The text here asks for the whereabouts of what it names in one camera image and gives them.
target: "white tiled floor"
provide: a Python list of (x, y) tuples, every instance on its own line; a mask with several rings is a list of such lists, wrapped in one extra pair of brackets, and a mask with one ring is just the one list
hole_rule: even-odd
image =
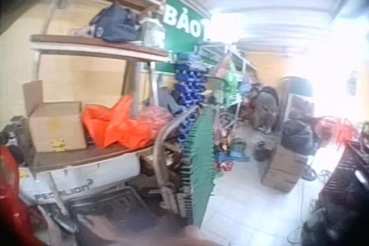
[[(248, 138), (247, 154), (251, 157), (253, 141), (258, 138), (245, 129), (241, 136)], [(259, 165), (252, 158), (236, 162), (232, 171), (215, 183), (201, 229), (208, 240), (234, 246), (290, 245), (287, 236), (302, 225), (311, 200), (322, 187), (318, 180), (302, 179), (288, 194), (265, 187)], [(289, 237), (299, 241), (299, 231)]]

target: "cardboard box on floor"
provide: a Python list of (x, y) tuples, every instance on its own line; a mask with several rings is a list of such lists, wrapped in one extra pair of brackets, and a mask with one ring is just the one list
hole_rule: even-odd
[(307, 161), (307, 156), (297, 154), (278, 144), (270, 159), (270, 167), (290, 175), (302, 176)]
[(287, 174), (283, 171), (269, 167), (261, 183), (267, 187), (272, 187), (284, 192), (290, 192), (296, 185), (300, 176)]
[(42, 81), (23, 85), (25, 110), (37, 152), (86, 148), (80, 102), (43, 101)]

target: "black bag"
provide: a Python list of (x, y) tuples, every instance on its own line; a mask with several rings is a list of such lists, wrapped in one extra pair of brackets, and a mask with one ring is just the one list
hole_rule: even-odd
[(95, 25), (95, 37), (115, 43), (125, 43), (137, 38), (136, 17), (119, 3), (101, 10), (89, 23)]
[(289, 120), (283, 124), (281, 144), (302, 155), (314, 154), (312, 129), (297, 119)]

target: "blue item stack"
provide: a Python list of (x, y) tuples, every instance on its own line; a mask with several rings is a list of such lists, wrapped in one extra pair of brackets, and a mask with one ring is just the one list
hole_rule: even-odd
[[(202, 107), (205, 102), (205, 96), (201, 94), (206, 90), (205, 83), (208, 81), (204, 76), (205, 73), (206, 70), (198, 55), (192, 52), (178, 54), (176, 65), (177, 83), (175, 84), (174, 95), (176, 95), (177, 103), (182, 106), (183, 110), (193, 105)], [(178, 128), (180, 132), (178, 143), (181, 147), (183, 147), (183, 143), (198, 114), (198, 111), (193, 113), (180, 124)]]

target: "orange plastic bag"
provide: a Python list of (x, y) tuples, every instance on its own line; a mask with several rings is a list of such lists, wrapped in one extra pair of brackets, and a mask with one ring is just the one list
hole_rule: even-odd
[(160, 129), (172, 119), (162, 107), (150, 106), (143, 109), (136, 120), (130, 118), (132, 96), (122, 97), (112, 108), (101, 105), (86, 105), (83, 112), (85, 124), (98, 148), (113, 143), (134, 149), (147, 145), (155, 139)]

